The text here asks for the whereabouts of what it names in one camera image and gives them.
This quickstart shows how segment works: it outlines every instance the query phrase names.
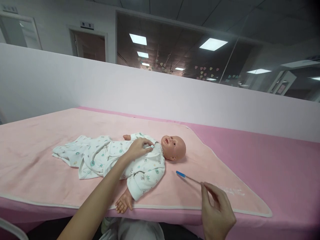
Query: pink table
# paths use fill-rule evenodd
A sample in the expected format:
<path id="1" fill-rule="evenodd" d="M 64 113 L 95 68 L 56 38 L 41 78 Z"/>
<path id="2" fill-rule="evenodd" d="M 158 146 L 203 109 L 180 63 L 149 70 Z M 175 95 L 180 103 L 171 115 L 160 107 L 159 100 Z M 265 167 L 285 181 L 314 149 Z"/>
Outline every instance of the pink table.
<path id="1" fill-rule="evenodd" d="M 174 122 L 85 107 L 80 109 Z M 198 124 L 181 124 L 190 127 L 273 212 L 272 218 L 236 213 L 237 224 L 231 230 L 229 239 L 306 239 L 319 227 L 320 143 Z M 0 198 L 0 217 L 26 231 L 37 222 L 71 216 L 75 211 Z M 135 211 L 135 216 L 130 212 L 126 216 L 133 218 L 138 215 L 150 221 L 185 224 L 186 228 L 203 237 L 200 211 Z M 150 214 L 153 212 L 157 213 L 156 217 Z M 108 214 L 116 216 L 114 210 Z"/>

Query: baby onesie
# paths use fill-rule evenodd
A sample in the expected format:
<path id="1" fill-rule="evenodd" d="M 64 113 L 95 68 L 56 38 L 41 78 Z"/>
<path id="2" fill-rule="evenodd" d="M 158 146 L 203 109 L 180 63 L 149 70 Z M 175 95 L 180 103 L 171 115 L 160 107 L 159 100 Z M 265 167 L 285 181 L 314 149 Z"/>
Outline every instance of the baby onesie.
<path id="1" fill-rule="evenodd" d="M 105 177 L 139 137 L 150 140 L 154 148 L 152 152 L 133 160 L 120 178 L 127 179 L 128 189 L 137 201 L 160 181 L 165 171 L 162 146 L 150 136 L 143 133 L 131 134 L 130 141 L 112 141 L 109 136 L 95 139 L 80 136 L 74 142 L 54 148 L 52 155 L 61 158 L 71 167 L 78 167 L 79 179 Z"/>

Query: person's clothing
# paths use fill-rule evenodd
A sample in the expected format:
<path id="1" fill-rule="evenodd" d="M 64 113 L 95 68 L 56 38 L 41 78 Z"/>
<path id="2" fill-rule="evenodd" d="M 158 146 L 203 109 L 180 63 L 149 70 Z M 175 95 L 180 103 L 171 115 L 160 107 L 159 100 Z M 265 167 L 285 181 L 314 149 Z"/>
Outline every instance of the person's clothing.
<path id="1" fill-rule="evenodd" d="M 104 218 L 100 240 L 164 240 L 160 224 L 129 218 Z"/>
<path id="2" fill-rule="evenodd" d="M 133 160 L 120 179 L 127 179 L 128 189 L 135 201 L 155 187 L 165 171 L 165 158 L 160 143 L 142 133 L 131 134 L 130 141 L 112 141 L 109 136 L 89 138 L 80 136 L 76 141 L 53 149 L 53 156 L 62 159 L 70 167 L 78 167 L 79 179 L 103 176 L 127 152 L 133 141 L 145 137 L 155 144 L 152 152 Z"/>

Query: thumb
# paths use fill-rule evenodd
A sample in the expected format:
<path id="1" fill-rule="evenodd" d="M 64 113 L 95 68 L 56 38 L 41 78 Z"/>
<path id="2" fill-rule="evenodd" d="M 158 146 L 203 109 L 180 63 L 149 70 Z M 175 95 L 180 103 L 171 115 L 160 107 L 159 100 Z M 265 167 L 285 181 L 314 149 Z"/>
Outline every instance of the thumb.
<path id="1" fill-rule="evenodd" d="M 207 206 L 208 204 L 210 205 L 208 190 L 203 183 L 201 183 L 201 195 L 202 195 L 202 208 L 204 206 Z"/>

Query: blue cotton swab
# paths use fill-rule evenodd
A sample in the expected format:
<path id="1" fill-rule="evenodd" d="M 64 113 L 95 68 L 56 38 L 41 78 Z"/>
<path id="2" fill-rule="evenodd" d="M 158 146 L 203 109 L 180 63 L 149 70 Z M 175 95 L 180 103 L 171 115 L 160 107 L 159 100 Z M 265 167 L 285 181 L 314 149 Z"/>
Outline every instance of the blue cotton swab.
<path id="1" fill-rule="evenodd" d="M 194 179 L 193 179 L 193 178 L 191 178 L 191 177 L 186 176 L 185 174 L 183 174 L 183 173 L 181 173 L 181 172 L 176 171 L 176 173 L 177 173 L 180 177 L 183 177 L 183 178 L 189 178 L 190 180 L 192 180 L 192 181 L 194 181 L 194 182 L 196 182 L 196 183 L 199 183 L 199 184 L 201 185 L 201 183 L 200 183 L 200 182 L 198 182 L 198 181 L 194 180 Z"/>

